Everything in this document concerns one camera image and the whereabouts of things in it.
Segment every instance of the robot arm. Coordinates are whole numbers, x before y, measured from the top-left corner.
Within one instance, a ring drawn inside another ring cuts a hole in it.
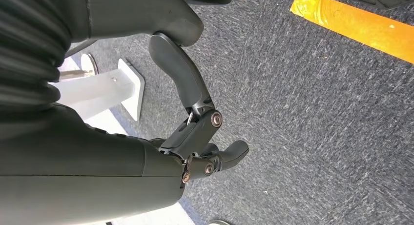
[[[143,213],[177,202],[189,179],[235,166],[248,146],[221,152],[208,143],[222,116],[179,47],[202,31],[183,0],[0,0],[1,220],[82,224]],[[150,55],[189,114],[167,140],[87,126],[47,83],[72,41],[138,33],[153,35]]]

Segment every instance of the gray carpet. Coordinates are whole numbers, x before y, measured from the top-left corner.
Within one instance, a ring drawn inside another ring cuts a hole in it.
[[[243,139],[251,152],[192,181],[186,201],[203,223],[414,224],[414,66],[293,15],[292,1],[194,7],[205,31],[186,51],[225,121],[213,141]],[[376,12],[414,25],[414,4]],[[186,113],[147,44],[137,35],[84,52],[101,71],[125,58],[142,73],[140,123],[117,109],[142,137],[166,138]]]

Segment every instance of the orange tape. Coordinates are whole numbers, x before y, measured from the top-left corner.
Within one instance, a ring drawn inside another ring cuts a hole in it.
[[[414,63],[414,26],[336,0],[294,0],[290,11],[331,31]]]

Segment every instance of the metal base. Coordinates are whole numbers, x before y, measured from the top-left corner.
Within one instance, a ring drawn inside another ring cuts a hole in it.
[[[208,225],[230,225],[230,224],[223,220],[214,220],[214,221],[211,221]]]
[[[93,75],[98,74],[98,67],[96,66],[96,61],[90,53],[82,54],[82,56],[81,56],[81,69],[83,71],[93,73]]]

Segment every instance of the white stand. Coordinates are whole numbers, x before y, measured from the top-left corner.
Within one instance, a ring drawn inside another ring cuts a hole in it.
[[[119,103],[135,121],[139,119],[145,81],[122,59],[119,59],[116,70],[53,85],[61,92],[58,103],[76,110],[83,120]]]

